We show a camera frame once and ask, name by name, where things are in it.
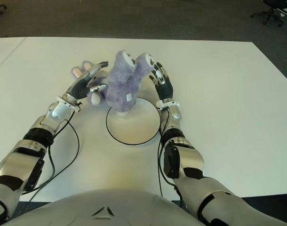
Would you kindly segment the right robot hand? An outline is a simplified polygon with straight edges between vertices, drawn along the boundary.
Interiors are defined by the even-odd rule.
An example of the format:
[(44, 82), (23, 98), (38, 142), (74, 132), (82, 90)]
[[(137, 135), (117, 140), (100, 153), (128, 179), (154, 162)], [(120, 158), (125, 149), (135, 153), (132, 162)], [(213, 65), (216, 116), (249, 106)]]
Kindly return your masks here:
[(154, 70), (149, 78), (154, 83), (156, 92), (160, 100), (173, 98), (173, 86), (171, 85), (169, 76), (160, 62), (154, 65)]

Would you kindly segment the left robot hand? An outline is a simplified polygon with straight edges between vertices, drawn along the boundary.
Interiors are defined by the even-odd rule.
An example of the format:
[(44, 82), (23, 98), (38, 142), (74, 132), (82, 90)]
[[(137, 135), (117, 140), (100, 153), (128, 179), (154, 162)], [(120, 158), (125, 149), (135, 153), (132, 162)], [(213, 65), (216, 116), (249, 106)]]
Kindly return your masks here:
[(76, 79), (68, 88), (67, 93), (75, 99), (87, 98), (91, 105), (99, 105), (104, 101), (104, 93), (108, 87), (107, 61), (94, 64), (83, 61), (82, 66), (72, 68), (71, 73)]

